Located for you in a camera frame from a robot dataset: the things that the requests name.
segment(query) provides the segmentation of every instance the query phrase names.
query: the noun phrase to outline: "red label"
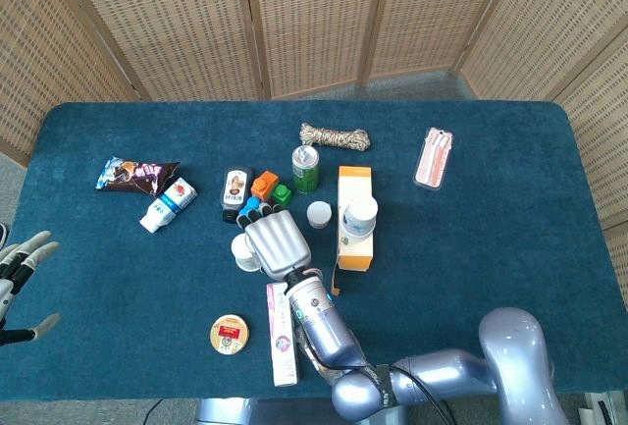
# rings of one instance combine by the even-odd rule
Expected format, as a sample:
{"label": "red label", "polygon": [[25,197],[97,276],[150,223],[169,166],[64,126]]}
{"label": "red label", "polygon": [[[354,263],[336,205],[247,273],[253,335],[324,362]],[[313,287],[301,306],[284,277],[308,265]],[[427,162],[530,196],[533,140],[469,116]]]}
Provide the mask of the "red label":
{"label": "red label", "polygon": [[237,339],[239,337],[239,329],[221,325],[220,329],[218,329],[218,335],[221,337],[229,337],[230,339]]}

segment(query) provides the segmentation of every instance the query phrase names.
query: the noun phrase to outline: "rope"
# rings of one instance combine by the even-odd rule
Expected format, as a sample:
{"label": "rope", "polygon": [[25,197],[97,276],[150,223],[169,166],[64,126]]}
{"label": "rope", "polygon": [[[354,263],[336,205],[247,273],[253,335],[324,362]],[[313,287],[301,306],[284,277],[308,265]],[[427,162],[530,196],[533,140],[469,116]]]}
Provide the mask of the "rope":
{"label": "rope", "polygon": [[313,128],[307,123],[301,124],[299,133],[303,145],[319,143],[321,145],[331,145],[332,147],[349,148],[363,152],[371,145],[369,134],[361,129],[351,132],[335,131],[333,129]]}

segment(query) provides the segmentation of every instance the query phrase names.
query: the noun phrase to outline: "green can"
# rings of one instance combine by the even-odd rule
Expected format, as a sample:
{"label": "green can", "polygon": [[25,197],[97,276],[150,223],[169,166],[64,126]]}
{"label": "green can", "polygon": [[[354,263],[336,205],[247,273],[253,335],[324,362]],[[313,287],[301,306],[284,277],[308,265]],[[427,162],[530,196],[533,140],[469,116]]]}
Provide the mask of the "green can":
{"label": "green can", "polygon": [[311,145],[301,145],[292,152],[292,172],[298,192],[312,192],[318,186],[318,152]]}

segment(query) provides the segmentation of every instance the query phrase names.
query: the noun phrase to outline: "orange block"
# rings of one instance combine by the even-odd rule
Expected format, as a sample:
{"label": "orange block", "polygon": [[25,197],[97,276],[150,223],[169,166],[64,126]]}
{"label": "orange block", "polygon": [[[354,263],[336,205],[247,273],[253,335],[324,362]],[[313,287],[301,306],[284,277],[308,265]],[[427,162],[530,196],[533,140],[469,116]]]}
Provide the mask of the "orange block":
{"label": "orange block", "polygon": [[267,201],[271,197],[271,192],[279,182],[279,177],[273,172],[266,170],[253,181],[251,194],[259,197],[262,201]]}

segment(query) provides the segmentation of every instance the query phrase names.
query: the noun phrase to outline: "gray floor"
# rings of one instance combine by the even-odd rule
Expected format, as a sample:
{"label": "gray floor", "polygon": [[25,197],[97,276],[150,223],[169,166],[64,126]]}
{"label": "gray floor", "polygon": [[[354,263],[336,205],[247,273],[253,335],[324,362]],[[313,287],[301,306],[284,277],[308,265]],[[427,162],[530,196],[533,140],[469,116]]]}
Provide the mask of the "gray floor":
{"label": "gray floor", "polygon": [[[314,93],[299,99],[473,99],[473,93],[465,83],[445,72],[435,72],[395,79],[374,80],[366,88],[343,86],[329,91]],[[24,180],[22,167],[0,156],[0,222],[11,224]],[[571,423],[577,424],[579,406],[584,406],[582,395],[561,396]],[[54,424],[103,424],[140,425],[155,400],[63,400],[54,402],[2,402],[0,401],[0,425],[48,425]],[[194,416],[194,399],[164,400],[151,414],[149,425],[190,424]],[[495,398],[464,398],[451,402],[457,421],[464,424],[498,424]],[[320,416],[293,417],[279,420],[274,417],[269,424],[299,425],[321,424]],[[430,406],[413,407],[411,423],[436,425],[438,416]]]}

